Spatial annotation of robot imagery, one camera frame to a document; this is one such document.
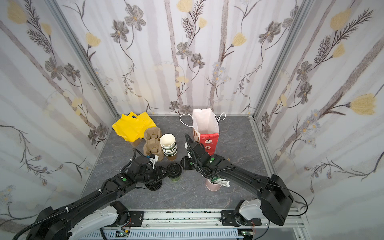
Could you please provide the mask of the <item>black plastic cup lid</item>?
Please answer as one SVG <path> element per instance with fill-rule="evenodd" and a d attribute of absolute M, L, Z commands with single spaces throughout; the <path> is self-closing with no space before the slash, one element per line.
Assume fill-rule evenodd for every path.
<path fill-rule="evenodd" d="M 178 164 L 178 163 L 171 163 L 171 164 L 169 164 L 167 169 L 171 172 L 169 175 L 182 174 L 182 171 L 183 171 L 181 165 Z"/>

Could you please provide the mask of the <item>green paper coffee cup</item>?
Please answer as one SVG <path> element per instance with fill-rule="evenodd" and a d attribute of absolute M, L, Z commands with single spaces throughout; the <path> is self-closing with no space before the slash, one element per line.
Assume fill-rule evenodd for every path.
<path fill-rule="evenodd" d="M 181 179 L 181 174 L 169 175 L 168 177 L 170 178 L 171 181 L 177 182 L 177 181 L 179 181 Z"/>

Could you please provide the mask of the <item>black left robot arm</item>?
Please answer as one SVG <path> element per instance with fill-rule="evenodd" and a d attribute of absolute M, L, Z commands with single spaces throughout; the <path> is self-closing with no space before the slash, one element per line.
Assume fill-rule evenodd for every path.
<path fill-rule="evenodd" d="M 100 207 L 136 189 L 139 183 L 154 189 L 168 175 L 167 168 L 154 166 L 147 157 L 132 159 L 118 174 L 105 180 L 98 190 L 56 210 L 48 207 L 41 211 L 35 222 L 16 233 L 13 239 L 17 240 L 27 232 L 28 240 L 68 240 L 75 235 L 71 232 L 75 225 Z"/>

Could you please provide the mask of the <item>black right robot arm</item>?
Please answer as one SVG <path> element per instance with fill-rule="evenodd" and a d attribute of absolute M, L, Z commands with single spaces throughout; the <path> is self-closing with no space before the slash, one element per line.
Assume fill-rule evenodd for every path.
<path fill-rule="evenodd" d="M 261 201 L 261 212 L 273 224 L 283 226 L 294 202 L 294 197 L 283 180 L 252 173 L 232 164 L 226 158 L 209 155 L 204 146 L 185 134 L 188 155 L 180 164 L 185 171 L 196 170 L 203 177 L 221 177 L 254 194 Z"/>

